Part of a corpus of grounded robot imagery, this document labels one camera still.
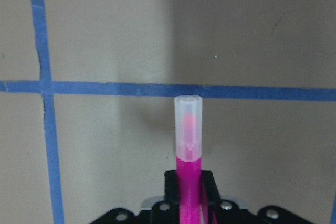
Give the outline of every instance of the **pink marker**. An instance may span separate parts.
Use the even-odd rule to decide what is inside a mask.
[[[180,224],[200,224],[202,97],[175,98],[175,130]]]

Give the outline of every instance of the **beige surface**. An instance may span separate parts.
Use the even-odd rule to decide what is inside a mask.
[[[30,0],[0,0],[0,80],[38,80]]]
[[[43,102],[0,93],[0,222],[52,223]]]
[[[172,98],[57,95],[66,223],[137,214],[174,169]],[[328,223],[336,183],[333,103],[204,100],[203,168],[253,212],[276,204]]]
[[[334,0],[46,0],[55,80],[336,87]]]

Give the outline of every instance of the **silver screw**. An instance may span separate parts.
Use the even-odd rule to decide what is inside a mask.
[[[266,211],[266,216],[268,218],[271,218],[271,219],[278,219],[279,218],[279,214],[278,212],[276,212],[275,210],[273,209],[267,209]]]
[[[116,216],[117,221],[124,221],[126,219],[127,219],[127,214],[123,212],[118,213],[118,215]]]
[[[224,210],[231,210],[232,209],[232,204],[229,201],[222,201],[221,203],[221,208]]]
[[[167,203],[162,203],[162,204],[159,206],[159,209],[160,209],[161,211],[168,211],[168,210],[170,209],[170,206],[169,206],[169,204],[167,204]]]

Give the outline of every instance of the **scratch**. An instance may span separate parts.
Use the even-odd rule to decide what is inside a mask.
[[[275,30],[277,25],[282,21],[283,17],[285,16],[286,13],[284,13],[273,25],[272,32]]]

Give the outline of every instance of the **clear plastic cap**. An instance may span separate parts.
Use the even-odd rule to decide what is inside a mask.
[[[175,97],[176,156],[196,161],[202,156],[202,97]]]

